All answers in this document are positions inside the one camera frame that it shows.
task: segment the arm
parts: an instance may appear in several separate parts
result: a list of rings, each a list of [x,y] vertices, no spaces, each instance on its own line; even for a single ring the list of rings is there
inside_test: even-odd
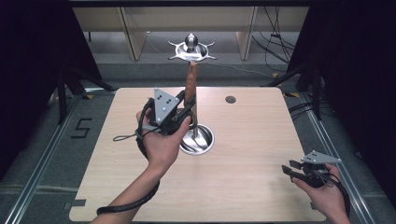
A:
[[[340,172],[338,171],[337,167],[330,164],[326,164],[326,166],[329,169],[330,174],[333,174],[340,179]],[[292,181],[300,189],[304,190],[306,194],[308,194],[312,200],[312,203],[314,203],[319,212],[326,216],[326,218],[328,218],[331,223],[350,223],[347,217],[343,195],[336,186],[329,187],[324,185],[318,189],[314,189],[301,179],[293,178]]]
[[[144,124],[149,124],[147,114],[143,120]],[[140,116],[141,112],[136,114],[137,120],[139,120]],[[148,153],[148,167],[109,206],[135,202],[145,197],[154,188],[175,162],[181,139],[189,129],[189,125],[190,118],[186,118],[177,132],[172,135],[162,136],[159,133],[146,134],[143,138],[143,143]],[[139,208],[120,213],[102,214],[96,217],[92,223],[130,223],[138,210]]]

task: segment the person's left hand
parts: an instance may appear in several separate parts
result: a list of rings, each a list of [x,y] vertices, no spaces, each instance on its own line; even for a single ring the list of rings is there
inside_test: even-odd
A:
[[[149,113],[150,109],[143,118],[143,125],[149,125]],[[137,120],[140,119],[140,116],[142,116],[142,111],[136,114]],[[143,138],[143,144],[148,153],[148,166],[161,169],[163,173],[166,173],[177,159],[181,140],[189,130],[190,121],[190,117],[185,118],[180,128],[172,135],[167,136],[156,132],[147,133],[147,130],[143,130],[142,134],[147,133]]]

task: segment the background table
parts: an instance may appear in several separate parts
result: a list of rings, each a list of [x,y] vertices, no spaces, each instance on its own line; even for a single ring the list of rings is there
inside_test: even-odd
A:
[[[176,95],[182,88],[162,88]],[[108,112],[73,207],[74,221],[93,219],[146,168],[134,138],[135,113],[153,88],[120,89]],[[225,101],[236,98],[234,104]],[[200,156],[180,151],[155,197],[136,221],[321,221],[309,197],[290,183],[281,164],[299,160],[303,150],[277,88],[198,88],[199,123],[215,134],[215,145]]]

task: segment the table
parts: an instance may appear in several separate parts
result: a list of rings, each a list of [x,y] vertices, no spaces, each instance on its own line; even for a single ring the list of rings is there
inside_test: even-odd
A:
[[[182,88],[161,88],[172,95]],[[134,138],[135,113],[153,88],[119,89],[92,153],[76,200],[73,221],[92,220],[146,168]],[[234,104],[225,101],[236,99]],[[292,183],[281,164],[299,160],[303,150],[278,88],[197,88],[199,123],[215,135],[206,154],[180,151],[154,198],[135,221],[250,222],[322,221],[309,197]]]

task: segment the floor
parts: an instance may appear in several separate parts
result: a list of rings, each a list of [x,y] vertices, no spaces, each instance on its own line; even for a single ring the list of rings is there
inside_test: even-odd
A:
[[[202,71],[227,73],[224,69],[229,69],[227,71],[230,73],[241,73],[256,78],[250,81],[238,79],[238,82],[230,80],[229,85],[265,85],[274,80],[275,76],[282,76],[282,70],[287,67],[278,58],[269,53],[265,54],[255,41],[251,42],[248,60],[242,61],[233,33],[195,34],[203,44],[215,42],[215,45],[209,48],[209,54],[217,59],[203,61],[202,66],[200,65]],[[270,38],[270,34],[255,33],[254,36],[267,47],[268,42],[263,36]],[[139,69],[151,68],[161,71],[168,68],[168,65],[186,64],[180,59],[169,60],[174,56],[175,49],[167,43],[168,40],[180,43],[186,35],[149,32],[143,54],[136,62],[131,61],[123,33],[91,33],[92,42],[89,42],[89,45],[103,73],[104,81],[115,86],[133,87],[152,85],[147,82],[148,77],[145,76],[136,75],[132,78],[133,81],[126,77],[124,73],[129,72],[133,65],[139,65]],[[283,37],[288,42],[295,43],[298,33],[285,33]],[[279,45],[270,44],[268,48],[280,57],[287,58],[287,52]],[[310,100],[310,92],[296,92],[294,89],[297,79],[298,77],[294,77],[279,86],[288,96],[300,93],[299,97],[285,97],[289,108]],[[200,85],[216,85],[214,81],[210,82],[210,76],[204,81],[207,82]],[[169,79],[169,83],[177,85],[172,78]],[[69,92],[70,116],[63,125],[57,124],[59,109],[56,98],[49,104],[49,109],[41,118],[29,146],[21,152],[0,183],[0,220],[6,221],[9,214],[19,213],[20,215],[14,216],[18,220],[15,223],[73,223],[68,218],[68,212],[73,206],[79,183],[106,118],[107,110],[99,108],[109,108],[114,96],[114,92],[95,91],[98,88],[91,83],[84,83],[84,86],[90,91],[89,95],[93,99],[73,97]],[[351,195],[352,223],[394,223],[395,209],[364,161],[354,155],[353,143],[336,114],[325,104],[321,106],[321,113],[322,121],[316,120],[311,111],[301,110],[291,114],[304,152],[317,150],[336,155],[344,161],[340,169]],[[89,124],[90,127],[89,137],[86,138],[82,138],[81,132],[77,129],[79,125],[84,124]]]

